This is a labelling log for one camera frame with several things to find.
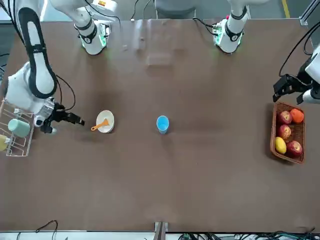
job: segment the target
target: blue cup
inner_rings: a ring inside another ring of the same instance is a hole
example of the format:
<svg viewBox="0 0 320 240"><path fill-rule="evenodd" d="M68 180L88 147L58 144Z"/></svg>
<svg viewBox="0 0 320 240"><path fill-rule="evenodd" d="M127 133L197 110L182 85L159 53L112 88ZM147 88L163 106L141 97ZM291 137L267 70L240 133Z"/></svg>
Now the blue cup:
<svg viewBox="0 0 320 240"><path fill-rule="evenodd" d="M169 128L169 119L166 116L159 116L156 120L156 127L159 130L159 133L165 134Z"/></svg>

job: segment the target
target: metal bracket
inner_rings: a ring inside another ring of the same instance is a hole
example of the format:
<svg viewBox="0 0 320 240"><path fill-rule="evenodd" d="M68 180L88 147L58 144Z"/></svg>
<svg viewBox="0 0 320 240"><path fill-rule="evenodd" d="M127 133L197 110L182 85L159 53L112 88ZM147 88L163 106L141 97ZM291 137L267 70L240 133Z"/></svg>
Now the metal bracket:
<svg viewBox="0 0 320 240"><path fill-rule="evenodd" d="M320 4L320 0L312 0L312 2L308 5L306 10L302 13L302 15L299 17L301 26L307 26L308 25L308 18L310 15L314 12L316 7Z"/></svg>
<svg viewBox="0 0 320 240"><path fill-rule="evenodd" d="M154 238L153 240L166 240L166 232L168 232L168 223L157 221L154 224Z"/></svg>

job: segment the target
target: orange spoon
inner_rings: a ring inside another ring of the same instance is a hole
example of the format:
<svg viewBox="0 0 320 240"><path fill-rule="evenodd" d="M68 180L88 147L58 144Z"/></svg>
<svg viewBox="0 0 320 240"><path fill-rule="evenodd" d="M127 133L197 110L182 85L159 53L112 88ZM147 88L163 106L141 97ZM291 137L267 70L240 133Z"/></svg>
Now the orange spoon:
<svg viewBox="0 0 320 240"><path fill-rule="evenodd" d="M109 126L109 122L108 122L108 120L107 120L106 118L103 120L102 123L93 126L93 127L91 128L91 131L95 131L95 130L97 130L98 128L100 128L100 127L102 127L102 126Z"/></svg>

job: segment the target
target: plastic cup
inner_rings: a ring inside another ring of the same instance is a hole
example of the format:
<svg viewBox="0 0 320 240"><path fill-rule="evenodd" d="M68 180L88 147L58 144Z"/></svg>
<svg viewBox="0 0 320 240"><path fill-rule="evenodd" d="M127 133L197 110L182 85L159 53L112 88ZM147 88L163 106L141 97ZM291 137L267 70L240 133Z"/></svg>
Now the plastic cup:
<svg viewBox="0 0 320 240"><path fill-rule="evenodd" d="M30 132L30 125L18 119L11 119L8 123L8 129L13 132L14 135L25 138Z"/></svg>
<svg viewBox="0 0 320 240"><path fill-rule="evenodd" d="M159 133L165 134L169 128L169 119L166 116L159 116L156 120L156 127L159 130Z"/></svg>

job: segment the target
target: orange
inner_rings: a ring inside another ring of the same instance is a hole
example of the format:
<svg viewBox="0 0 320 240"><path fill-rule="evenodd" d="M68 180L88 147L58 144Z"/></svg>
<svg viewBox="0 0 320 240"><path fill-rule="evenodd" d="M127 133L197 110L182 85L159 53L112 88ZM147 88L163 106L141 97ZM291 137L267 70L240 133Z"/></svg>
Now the orange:
<svg viewBox="0 0 320 240"><path fill-rule="evenodd" d="M292 109L290 111L290 113L291 113L291 116L292 116L292 121L294 123L296 123L296 124L301 123L305 118L304 113L302 111L298 110L298 109L294 108L294 109Z"/></svg>

